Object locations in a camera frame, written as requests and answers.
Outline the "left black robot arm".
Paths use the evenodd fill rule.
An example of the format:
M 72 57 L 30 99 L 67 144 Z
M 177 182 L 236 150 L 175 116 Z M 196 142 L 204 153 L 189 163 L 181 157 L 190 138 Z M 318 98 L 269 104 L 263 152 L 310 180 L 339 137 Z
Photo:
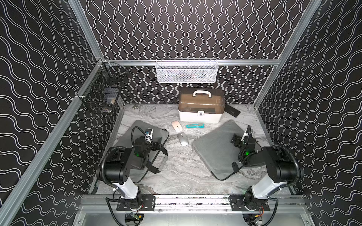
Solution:
M 142 194 L 132 181 L 131 170 L 150 169 L 150 152 L 155 151 L 157 143 L 153 142 L 153 129 L 143 131 L 135 126 L 131 130 L 131 147 L 111 147 L 97 171 L 97 179 L 113 188 L 120 197 L 106 198 L 109 206 L 111 202 L 121 204 L 127 210 L 138 211 L 142 208 Z

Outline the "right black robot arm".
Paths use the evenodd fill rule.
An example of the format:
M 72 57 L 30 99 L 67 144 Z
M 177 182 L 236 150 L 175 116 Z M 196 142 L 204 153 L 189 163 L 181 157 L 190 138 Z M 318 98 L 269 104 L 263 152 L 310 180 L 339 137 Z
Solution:
M 248 126 L 242 136 L 234 134 L 231 143 L 239 148 L 238 161 L 232 163 L 233 174 L 243 167 L 265 166 L 267 174 L 244 195 L 230 195 L 232 211 L 269 211 L 268 201 L 277 191 L 295 185 L 303 176 L 300 165 L 292 152 L 281 145 L 261 147 L 257 151 L 257 141 Z

